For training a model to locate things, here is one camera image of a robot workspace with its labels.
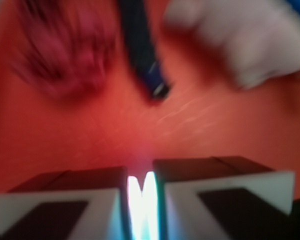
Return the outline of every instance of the red fabric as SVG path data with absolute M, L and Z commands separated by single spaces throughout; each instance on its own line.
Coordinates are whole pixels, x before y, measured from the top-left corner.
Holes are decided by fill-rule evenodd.
M 88 7 L 77 6 L 70 21 L 60 1 L 21 0 L 20 23 L 27 39 L 15 71 L 54 97 L 98 90 L 105 82 L 115 31 Z

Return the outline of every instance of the glowing light gap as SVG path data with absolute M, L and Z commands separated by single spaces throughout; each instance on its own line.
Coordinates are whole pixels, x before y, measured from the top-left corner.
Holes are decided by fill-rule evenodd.
M 137 178 L 128 177 L 128 204 L 133 239 L 158 239 L 158 194 L 153 171 L 146 174 L 142 191 Z

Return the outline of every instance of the red surface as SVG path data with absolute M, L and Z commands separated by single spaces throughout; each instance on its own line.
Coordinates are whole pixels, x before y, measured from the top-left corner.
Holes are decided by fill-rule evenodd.
M 218 60 L 161 28 L 167 1 L 148 0 L 157 52 L 173 84 L 169 98 L 147 99 L 118 34 L 104 91 L 54 100 L 7 66 L 19 31 L 13 2 L 0 12 L 0 192 L 49 171 L 126 165 L 142 179 L 155 158 L 240 155 L 295 171 L 300 198 L 300 74 L 234 90 Z M 118 22 L 115 0 L 92 2 Z

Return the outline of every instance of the white gloved hand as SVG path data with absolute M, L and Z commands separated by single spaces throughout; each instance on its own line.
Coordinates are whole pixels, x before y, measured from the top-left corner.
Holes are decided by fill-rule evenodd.
M 300 16 L 281 0 L 171 0 L 164 23 L 222 48 L 244 89 L 300 70 Z

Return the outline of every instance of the dark blue pen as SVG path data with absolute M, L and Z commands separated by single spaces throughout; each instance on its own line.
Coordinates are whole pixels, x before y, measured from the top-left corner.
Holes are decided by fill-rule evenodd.
M 156 58 L 143 0 L 117 1 L 130 64 L 147 86 L 152 98 L 166 98 L 169 86 L 162 76 L 160 64 Z

